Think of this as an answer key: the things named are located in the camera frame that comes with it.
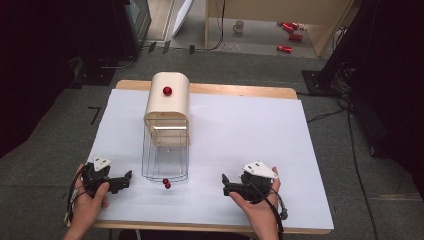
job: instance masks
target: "clear plastic box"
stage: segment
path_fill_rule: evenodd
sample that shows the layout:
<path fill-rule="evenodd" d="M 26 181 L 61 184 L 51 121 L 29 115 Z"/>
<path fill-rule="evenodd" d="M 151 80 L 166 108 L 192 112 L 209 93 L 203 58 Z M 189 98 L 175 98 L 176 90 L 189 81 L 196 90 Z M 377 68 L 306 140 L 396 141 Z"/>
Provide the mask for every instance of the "clear plastic box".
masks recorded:
<path fill-rule="evenodd" d="M 142 175 L 150 181 L 188 177 L 189 134 L 184 119 L 145 119 Z"/>

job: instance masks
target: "red ball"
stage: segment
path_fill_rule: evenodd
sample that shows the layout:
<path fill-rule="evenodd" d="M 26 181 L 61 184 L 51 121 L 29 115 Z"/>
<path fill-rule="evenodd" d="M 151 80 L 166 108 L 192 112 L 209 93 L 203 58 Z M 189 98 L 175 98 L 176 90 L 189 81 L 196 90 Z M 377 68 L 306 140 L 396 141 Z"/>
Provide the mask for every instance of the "red ball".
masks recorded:
<path fill-rule="evenodd" d="M 172 94 L 172 88 L 164 87 L 163 88 L 163 94 L 165 94 L 165 96 L 170 96 Z"/>

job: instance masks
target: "plastic container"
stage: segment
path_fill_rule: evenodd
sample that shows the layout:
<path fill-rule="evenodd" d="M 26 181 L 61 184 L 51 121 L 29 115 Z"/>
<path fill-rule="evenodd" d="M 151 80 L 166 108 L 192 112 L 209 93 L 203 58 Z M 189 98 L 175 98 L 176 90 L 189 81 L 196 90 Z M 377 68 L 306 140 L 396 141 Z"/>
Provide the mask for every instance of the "plastic container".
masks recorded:
<path fill-rule="evenodd" d="M 188 178 L 190 82 L 181 73 L 153 76 L 144 115 L 142 175 L 151 181 Z"/>

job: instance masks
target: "human hand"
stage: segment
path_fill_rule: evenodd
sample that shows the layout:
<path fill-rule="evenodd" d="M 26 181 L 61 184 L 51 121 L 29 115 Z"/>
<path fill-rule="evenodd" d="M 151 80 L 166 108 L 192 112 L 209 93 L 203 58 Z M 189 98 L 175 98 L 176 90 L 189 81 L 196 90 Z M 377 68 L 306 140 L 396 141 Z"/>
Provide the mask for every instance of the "human hand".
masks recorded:
<path fill-rule="evenodd" d="M 75 199 L 72 223 L 63 237 L 64 240 L 82 239 L 99 216 L 100 209 L 109 206 L 109 202 L 106 198 L 107 191 L 109 190 L 108 182 L 100 185 L 93 198 L 88 192 L 85 192 L 84 184 L 80 176 L 77 177 L 75 188 L 78 188 L 77 196 L 80 194 L 82 195 Z"/>
<path fill-rule="evenodd" d="M 273 167 L 272 171 L 278 174 L 276 167 Z M 280 179 L 274 179 L 271 187 L 278 193 L 280 185 Z M 244 200 L 244 198 L 236 192 L 230 192 L 229 195 L 244 211 L 249 219 L 253 231 L 255 231 L 260 240 L 278 239 L 277 222 L 274 213 L 265 200 L 257 204 L 251 204 Z M 278 209 L 278 198 L 273 191 L 270 192 L 267 198 L 275 206 L 275 208 Z"/>

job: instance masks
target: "white table surface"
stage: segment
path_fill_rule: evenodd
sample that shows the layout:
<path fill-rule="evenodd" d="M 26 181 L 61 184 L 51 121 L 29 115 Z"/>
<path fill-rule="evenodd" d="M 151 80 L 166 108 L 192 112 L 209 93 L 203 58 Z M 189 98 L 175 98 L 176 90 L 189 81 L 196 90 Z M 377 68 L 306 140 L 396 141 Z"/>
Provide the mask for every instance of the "white table surface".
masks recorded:
<path fill-rule="evenodd" d="M 334 228 L 300 100 L 192 93 L 188 180 L 165 189 L 141 175 L 147 98 L 147 91 L 112 90 L 88 161 L 110 159 L 110 177 L 132 170 L 133 178 L 108 195 L 98 220 L 249 226 L 223 195 L 221 174 L 240 182 L 245 164 L 262 161 L 278 168 L 286 230 Z"/>

